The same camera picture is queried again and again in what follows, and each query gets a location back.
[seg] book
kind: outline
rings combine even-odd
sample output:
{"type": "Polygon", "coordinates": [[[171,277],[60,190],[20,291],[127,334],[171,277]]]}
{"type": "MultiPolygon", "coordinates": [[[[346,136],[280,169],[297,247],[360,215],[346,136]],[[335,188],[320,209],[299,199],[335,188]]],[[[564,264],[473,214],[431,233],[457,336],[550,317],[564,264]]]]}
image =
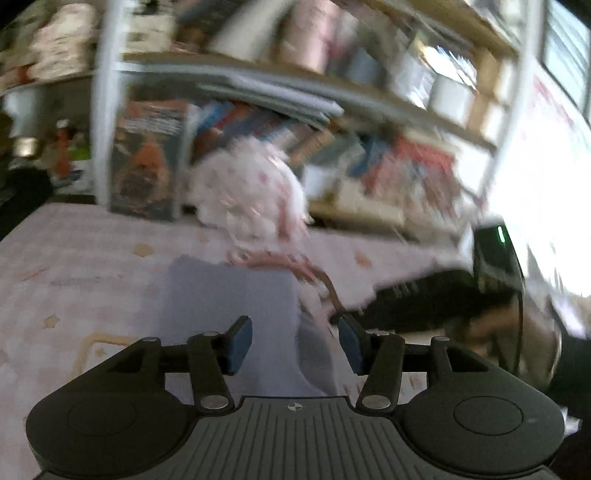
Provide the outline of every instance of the book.
{"type": "Polygon", "coordinates": [[[181,100],[127,101],[111,155],[111,211],[172,221],[180,216],[181,175],[199,121],[181,100]]]}

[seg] circular pad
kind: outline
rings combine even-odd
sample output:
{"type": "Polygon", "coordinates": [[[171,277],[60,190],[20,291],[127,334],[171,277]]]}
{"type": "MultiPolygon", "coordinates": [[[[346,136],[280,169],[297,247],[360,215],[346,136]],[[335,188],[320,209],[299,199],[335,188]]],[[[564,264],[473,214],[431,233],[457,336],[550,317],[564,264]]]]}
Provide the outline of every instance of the circular pad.
{"type": "Polygon", "coordinates": [[[68,478],[140,473],[171,454],[186,427],[185,406],[166,391],[58,391],[27,417],[41,467],[68,478]]]}
{"type": "Polygon", "coordinates": [[[427,461],[461,475],[508,476],[555,454],[564,422],[549,398],[526,385],[499,394],[466,386],[435,385],[406,405],[402,427],[427,461]]]}
{"type": "Polygon", "coordinates": [[[480,435],[505,435],[523,421],[517,405],[496,397],[468,398],[457,405],[453,414],[462,427],[480,435]]]}

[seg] black device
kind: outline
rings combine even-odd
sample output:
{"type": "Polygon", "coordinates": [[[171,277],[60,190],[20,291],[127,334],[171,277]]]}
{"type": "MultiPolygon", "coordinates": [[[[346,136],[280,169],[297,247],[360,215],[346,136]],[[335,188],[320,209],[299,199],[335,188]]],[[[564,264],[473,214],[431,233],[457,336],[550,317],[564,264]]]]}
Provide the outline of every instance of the black device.
{"type": "Polygon", "coordinates": [[[145,338],[33,408],[38,480],[556,480],[547,465],[564,424],[542,393],[448,338],[407,345],[346,314],[338,325],[352,369],[369,374],[355,406],[348,397],[235,405],[223,375],[248,352],[247,317],[185,345],[145,338]],[[194,406],[165,390],[173,371],[189,372],[194,406]],[[426,371],[428,388],[397,406],[403,371],[426,371]]]}
{"type": "MultiPolygon", "coordinates": [[[[473,229],[473,271],[446,269],[376,292],[362,311],[348,312],[365,329],[397,333],[469,320],[523,293],[523,274],[503,222],[473,229]]],[[[331,323],[338,321],[335,314],[331,323]]]]}

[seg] folded cloth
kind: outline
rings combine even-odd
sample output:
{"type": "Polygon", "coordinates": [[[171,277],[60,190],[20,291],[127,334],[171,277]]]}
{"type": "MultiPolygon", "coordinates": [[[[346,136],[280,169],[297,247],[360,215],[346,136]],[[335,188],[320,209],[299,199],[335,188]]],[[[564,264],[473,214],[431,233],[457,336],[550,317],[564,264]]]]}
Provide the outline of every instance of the folded cloth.
{"type": "MultiPolygon", "coordinates": [[[[252,319],[251,349],[240,371],[226,378],[236,400],[243,395],[335,394],[329,347],[313,320],[302,324],[297,282],[289,271],[213,265],[183,255],[170,264],[164,282],[159,305],[147,307],[138,318],[146,327],[151,323],[150,334],[163,345],[207,331],[224,332],[241,315],[252,319]],[[150,320],[146,316],[154,307],[150,320]]],[[[171,390],[187,401],[190,384],[173,380],[177,384],[171,390]]]]}

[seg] shelf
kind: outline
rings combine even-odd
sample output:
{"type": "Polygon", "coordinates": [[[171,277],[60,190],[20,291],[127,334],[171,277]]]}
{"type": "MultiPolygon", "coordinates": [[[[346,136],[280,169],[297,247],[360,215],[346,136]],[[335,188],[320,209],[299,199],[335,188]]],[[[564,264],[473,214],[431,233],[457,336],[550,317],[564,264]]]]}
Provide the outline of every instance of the shelf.
{"type": "Polygon", "coordinates": [[[440,128],[491,153],[496,151],[496,146],[481,135],[406,102],[393,93],[291,65],[252,63],[218,55],[147,53],[124,55],[117,69],[134,73],[190,74],[195,80],[210,82],[244,75],[335,100],[345,109],[362,109],[372,116],[380,115],[401,124],[440,128]]]}
{"type": "MultiPolygon", "coordinates": [[[[401,11],[388,0],[365,0],[365,3],[385,13],[401,11]]],[[[519,55],[515,46],[500,36],[465,0],[408,0],[408,3],[415,11],[456,32],[474,46],[487,48],[495,56],[515,59],[519,55]]]]}
{"type": "Polygon", "coordinates": [[[51,80],[39,80],[37,82],[23,83],[22,85],[16,85],[14,87],[9,87],[7,89],[2,90],[0,92],[0,96],[5,96],[5,95],[8,95],[9,93],[14,93],[14,92],[18,92],[20,90],[25,90],[25,89],[29,89],[29,88],[37,88],[37,87],[42,87],[42,86],[47,86],[47,85],[56,85],[58,83],[74,82],[76,80],[88,79],[88,78],[92,78],[94,74],[95,74],[94,70],[90,70],[88,72],[83,72],[83,73],[72,73],[71,75],[64,75],[63,77],[59,77],[59,78],[51,79],[51,80]]]}

